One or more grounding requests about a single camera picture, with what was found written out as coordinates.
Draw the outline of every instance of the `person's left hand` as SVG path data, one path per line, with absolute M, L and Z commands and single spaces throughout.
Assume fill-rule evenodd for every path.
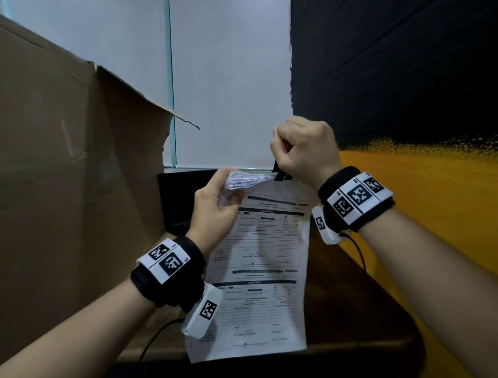
M 245 193 L 240 190 L 232 194 L 229 204 L 220 203 L 220 194 L 233 168 L 222 167 L 209 180 L 208 184 L 195 192 L 194 213 L 186 236 L 209 255 L 232 229 Z

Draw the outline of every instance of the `forearm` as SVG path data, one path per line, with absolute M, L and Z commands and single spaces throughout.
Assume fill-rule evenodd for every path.
M 155 308 L 127 279 L 4 363 L 0 377 L 100 377 Z
M 445 346 L 475 376 L 496 374 L 496 276 L 394 208 L 360 235 Z

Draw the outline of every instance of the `white wall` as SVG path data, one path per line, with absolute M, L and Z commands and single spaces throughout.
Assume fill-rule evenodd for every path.
M 170 107 L 164 0 L 9 3 L 14 21 L 77 56 L 104 66 L 159 105 Z M 166 164 L 171 163 L 169 149 L 164 158 Z
M 271 169 L 292 115 L 289 0 L 171 0 L 179 167 Z

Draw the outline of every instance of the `person's left arm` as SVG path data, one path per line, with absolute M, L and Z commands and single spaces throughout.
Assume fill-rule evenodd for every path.
M 244 198 L 227 206 L 220 194 L 230 168 L 221 168 L 195 194 L 187 237 L 204 256 L 230 232 Z M 0 366 L 0 378 L 87 378 L 102 376 L 155 311 L 130 279 L 77 312 Z

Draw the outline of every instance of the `printed form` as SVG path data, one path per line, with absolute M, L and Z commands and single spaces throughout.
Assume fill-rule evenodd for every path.
M 186 338 L 193 363 L 306 349 L 309 221 L 318 198 L 294 181 L 246 192 L 232 231 L 209 257 L 205 281 L 223 301 L 205 336 Z

